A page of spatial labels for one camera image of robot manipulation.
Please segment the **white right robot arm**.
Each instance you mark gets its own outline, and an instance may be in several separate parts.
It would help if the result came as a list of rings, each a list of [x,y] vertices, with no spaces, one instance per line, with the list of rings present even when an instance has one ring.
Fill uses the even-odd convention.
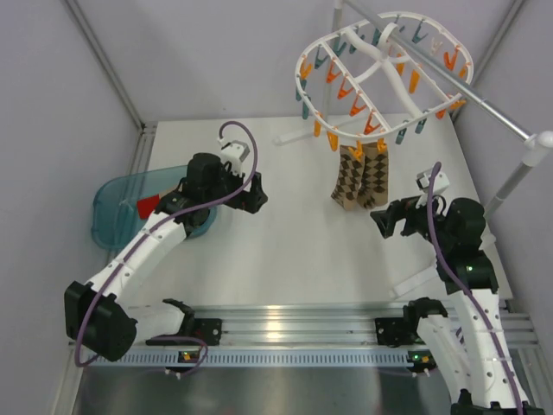
[[[480,246],[484,208],[456,198],[439,213],[442,200],[437,196],[427,207],[405,198],[371,214],[384,238],[403,220],[403,236],[417,233],[434,246],[436,270],[460,324],[454,331],[443,303],[421,297],[404,306],[404,334],[430,351],[446,382],[451,413],[542,414],[522,387],[506,344],[498,281]]]

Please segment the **white round clip hanger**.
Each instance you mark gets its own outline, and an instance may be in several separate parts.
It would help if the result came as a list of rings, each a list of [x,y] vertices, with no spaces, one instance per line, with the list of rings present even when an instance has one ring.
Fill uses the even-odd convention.
[[[358,153],[368,143],[383,149],[385,139],[400,144],[408,131],[420,134],[431,117],[442,118],[465,104],[391,36],[406,35],[447,73],[471,83],[474,60],[467,48],[419,13],[386,12],[380,18],[382,29],[361,20],[305,47],[295,67],[296,100],[302,118],[311,118],[314,126],[281,137],[281,143],[325,134],[331,150],[344,144]]]

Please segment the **brown argyle sock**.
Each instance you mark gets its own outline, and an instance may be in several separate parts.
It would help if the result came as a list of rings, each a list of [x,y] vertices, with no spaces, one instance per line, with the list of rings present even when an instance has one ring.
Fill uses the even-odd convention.
[[[376,143],[364,144],[364,169],[361,176],[358,204],[364,209],[382,207],[389,196],[388,150],[380,151]]]
[[[363,156],[358,160],[346,146],[340,146],[338,176],[331,198],[346,211],[353,210],[357,204],[364,167]]]

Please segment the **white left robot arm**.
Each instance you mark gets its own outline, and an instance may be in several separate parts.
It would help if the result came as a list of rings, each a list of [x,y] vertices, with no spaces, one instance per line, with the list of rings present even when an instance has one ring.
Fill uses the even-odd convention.
[[[232,173],[230,162],[197,153],[176,187],[157,202],[131,242],[102,271],[64,293],[67,336],[108,361],[155,337],[177,343],[195,332],[194,311],[184,302],[165,299],[158,307],[129,306],[132,291],[150,277],[162,260],[201,227],[213,207],[225,205],[257,213],[267,202],[262,176]]]

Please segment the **beige sock with red cuff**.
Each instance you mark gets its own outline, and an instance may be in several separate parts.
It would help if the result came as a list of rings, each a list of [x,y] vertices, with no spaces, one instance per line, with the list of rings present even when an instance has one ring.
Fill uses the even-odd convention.
[[[141,220],[160,220],[172,214],[175,197],[179,196],[179,185],[165,189],[160,193],[145,196],[136,202],[138,216]]]

